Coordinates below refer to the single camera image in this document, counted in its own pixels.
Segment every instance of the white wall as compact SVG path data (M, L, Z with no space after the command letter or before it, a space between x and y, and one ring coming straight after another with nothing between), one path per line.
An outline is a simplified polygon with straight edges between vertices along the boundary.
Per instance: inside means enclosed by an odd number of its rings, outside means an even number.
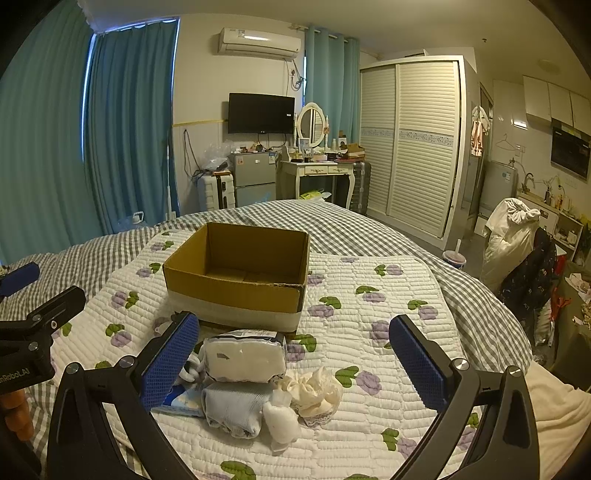
M291 30L290 24L267 18L226 14L182 15L174 64L173 145L177 190L181 214L198 211L197 191L185 174L183 131L189 132L197 161L212 144L226 140L238 145L252 145L256 135L228 135L226 124L228 94L231 92L266 93L295 97L295 111L302 105L303 89L294 92L288 86L287 66L282 60L258 57L218 55L219 33L224 27L246 28L300 37L304 33ZM296 59L303 71L304 49ZM266 137L261 142L266 145ZM272 136L271 145L281 145L284 137ZM191 154L187 170L195 171Z
M286 95L288 76L282 60L218 55L217 42L224 27L248 28L302 39L290 24L267 18L225 14L183 15L180 20L174 66L173 123L221 120L228 93ZM304 51L296 60L303 74ZM301 105L303 91L287 89Z
M525 114L525 96L523 85L517 83L494 80L494 123L492 138L492 159L502 163L508 163L512 157L521 161L526 172L532 172L536 183L535 187L528 181L528 187L538 196L544 197L546 190L541 180L549 180L559 175L562 185L573 202L577 214L584 213L591 218L591 183L579 180L577 177L566 173L564 170L553 167L550 164L552 152L552 133L550 128L542 128L532 125L527 121ZM513 120L525 121L528 129L514 127ZM507 135L507 141L513 146L525 147L525 152L503 150L498 145ZM519 165L516 165L519 173L519 185L523 181L524 173ZM553 193L558 192L558 185L554 182Z

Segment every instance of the air conditioner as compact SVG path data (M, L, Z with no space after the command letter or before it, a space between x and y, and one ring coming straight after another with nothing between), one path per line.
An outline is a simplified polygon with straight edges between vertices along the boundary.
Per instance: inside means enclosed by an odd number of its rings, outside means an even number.
M301 39L256 30L224 28L220 33L218 52L227 55L248 55L292 60L301 50Z

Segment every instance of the drawer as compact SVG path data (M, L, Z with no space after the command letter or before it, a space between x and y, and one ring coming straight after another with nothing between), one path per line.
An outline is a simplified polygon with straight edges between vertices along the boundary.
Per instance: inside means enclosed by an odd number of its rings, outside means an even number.
M334 166L334 167L329 167L329 173L332 174L337 174L337 173L349 173L349 168L347 167L341 167L339 165Z
M305 169L304 169L305 175L326 175L328 172L329 172L329 168L327 165L305 167Z

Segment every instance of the open cardboard box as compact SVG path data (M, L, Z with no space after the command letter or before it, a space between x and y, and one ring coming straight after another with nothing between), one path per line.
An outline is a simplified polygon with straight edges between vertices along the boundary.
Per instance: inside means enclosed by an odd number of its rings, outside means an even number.
M164 262L169 299L206 322L294 332L309 248L305 232L207 223Z

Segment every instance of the oval mirror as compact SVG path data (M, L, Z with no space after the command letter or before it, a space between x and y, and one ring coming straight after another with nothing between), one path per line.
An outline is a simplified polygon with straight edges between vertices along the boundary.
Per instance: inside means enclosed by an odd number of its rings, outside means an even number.
M316 103L307 103L297 120L297 133L300 138L309 138L311 147L318 147L324 140L326 117Z

